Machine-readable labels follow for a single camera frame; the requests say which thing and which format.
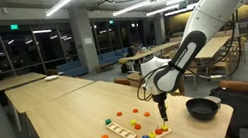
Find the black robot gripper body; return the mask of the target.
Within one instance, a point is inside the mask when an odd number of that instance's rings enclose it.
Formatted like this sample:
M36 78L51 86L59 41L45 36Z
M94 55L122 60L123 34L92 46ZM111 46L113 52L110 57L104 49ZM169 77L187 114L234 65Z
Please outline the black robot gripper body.
M166 108L165 108L166 98L167 98L166 93L159 93L159 94L153 94L152 95L152 99L154 100L154 102L157 103L157 106L159 106L160 112L165 112L165 110L166 110Z

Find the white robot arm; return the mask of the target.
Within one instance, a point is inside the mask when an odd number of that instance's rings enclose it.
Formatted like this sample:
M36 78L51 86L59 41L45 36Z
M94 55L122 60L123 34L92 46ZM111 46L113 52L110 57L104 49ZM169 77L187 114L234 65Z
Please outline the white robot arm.
M164 122L168 121L165 105L167 94L177 89L180 78L199 51L243 4L248 4L248 0L199 0L186 23L183 38L173 58L150 57L141 63L145 87L157 103Z

